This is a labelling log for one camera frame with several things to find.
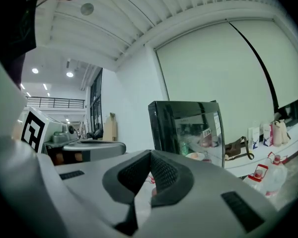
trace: railing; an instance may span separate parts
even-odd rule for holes
[[[83,109],[85,100],[63,99],[63,98],[45,98],[45,97],[27,97],[26,107],[34,108],[67,108]]]

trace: person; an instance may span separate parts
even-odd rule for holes
[[[36,48],[36,6],[36,0],[0,0],[0,61],[19,89],[25,54]]]

